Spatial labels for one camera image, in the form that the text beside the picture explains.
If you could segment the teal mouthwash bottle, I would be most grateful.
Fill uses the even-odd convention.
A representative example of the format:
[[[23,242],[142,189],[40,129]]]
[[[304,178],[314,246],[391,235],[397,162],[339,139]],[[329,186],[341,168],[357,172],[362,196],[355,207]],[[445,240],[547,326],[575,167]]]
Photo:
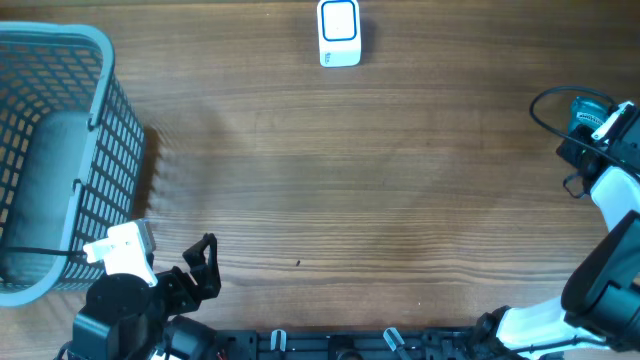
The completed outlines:
[[[570,105],[568,133],[580,131],[591,135],[609,117],[610,106],[589,97],[579,96]]]

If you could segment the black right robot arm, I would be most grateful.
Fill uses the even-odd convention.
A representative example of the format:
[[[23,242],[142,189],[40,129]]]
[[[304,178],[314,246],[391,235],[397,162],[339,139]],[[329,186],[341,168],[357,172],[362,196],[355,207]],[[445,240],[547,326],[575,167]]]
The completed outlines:
[[[557,152],[583,180],[607,236],[577,267],[562,294],[481,318],[467,348],[473,359],[545,359],[592,348],[639,348],[639,110],[613,107],[595,124],[572,116]]]

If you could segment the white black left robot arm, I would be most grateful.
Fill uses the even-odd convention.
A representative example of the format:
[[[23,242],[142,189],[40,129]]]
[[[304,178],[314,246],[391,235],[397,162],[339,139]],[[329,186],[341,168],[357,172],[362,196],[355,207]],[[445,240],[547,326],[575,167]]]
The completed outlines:
[[[147,285],[130,274],[104,275],[88,290],[72,338],[58,359],[218,359],[216,331],[186,318],[221,290],[217,239],[207,233],[183,252],[189,265]]]

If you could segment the white barcode scanner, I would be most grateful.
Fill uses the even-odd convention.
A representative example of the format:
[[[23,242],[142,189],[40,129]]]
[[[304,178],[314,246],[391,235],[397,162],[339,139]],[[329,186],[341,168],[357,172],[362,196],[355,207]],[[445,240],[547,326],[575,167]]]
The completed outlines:
[[[362,55],[357,0],[321,0],[316,7],[319,62],[325,68],[358,65]]]

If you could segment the grey plastic mesh basket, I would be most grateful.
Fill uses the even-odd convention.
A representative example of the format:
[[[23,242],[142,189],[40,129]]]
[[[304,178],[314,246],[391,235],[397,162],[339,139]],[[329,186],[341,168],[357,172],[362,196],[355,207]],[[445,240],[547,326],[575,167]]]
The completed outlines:
[[[83,246],[130,220],[146,136],[88,25],[1,25],[1,303],[84,290]]]

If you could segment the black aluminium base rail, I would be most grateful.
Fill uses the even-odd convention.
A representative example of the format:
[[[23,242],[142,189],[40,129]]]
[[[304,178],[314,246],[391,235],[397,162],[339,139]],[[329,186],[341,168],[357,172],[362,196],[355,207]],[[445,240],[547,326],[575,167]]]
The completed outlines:
[[[472,329],[286,332],[172,328],[141,359],[456,360],[518,359],[509,350],[471,341]]]

